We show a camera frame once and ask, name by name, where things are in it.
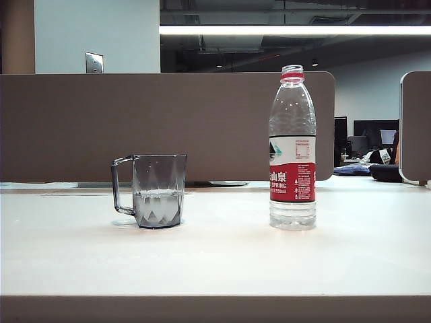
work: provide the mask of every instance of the glass mug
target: glass mug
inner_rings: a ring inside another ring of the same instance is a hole
[[[133,207],[120,204],[117,166],[133,163]],[[139,227],[158,229],[180,224],[186,155],[130,155],[111,163],[114,206],[135,217]]]

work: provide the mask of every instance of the white wall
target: white wall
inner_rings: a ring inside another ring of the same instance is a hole
[[[159,73],[160,0],[34,0],[36,73],[85,73],[85,52],[105,73]]]
[[[335,115],[347,116],[349,136],[354,120],[398,119],[402,76],[429,70],[431,51],[330,69],[335,77]]]

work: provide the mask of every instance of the plastic bottle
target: plastic bottle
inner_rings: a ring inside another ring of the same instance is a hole
[[[281,71],[269,117],[270,225],[312,229],[316,220],[316,116],[301,65]]]

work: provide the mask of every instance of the brown partition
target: brown partition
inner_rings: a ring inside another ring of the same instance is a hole
[[[408,180],[431,180],[431,71],[414,71],[401,79],[401,175]]]
[[[279,73],[2,75],[1,180],[110,180],[132,153],[187,153],[187,180],[268,180]],[[306,73],[317,179],[333,172],[334,78]]]

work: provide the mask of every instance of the ceiling light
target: ceiling light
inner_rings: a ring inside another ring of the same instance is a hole
[[[431,26],[160,26],[161,35],[431,35]]]

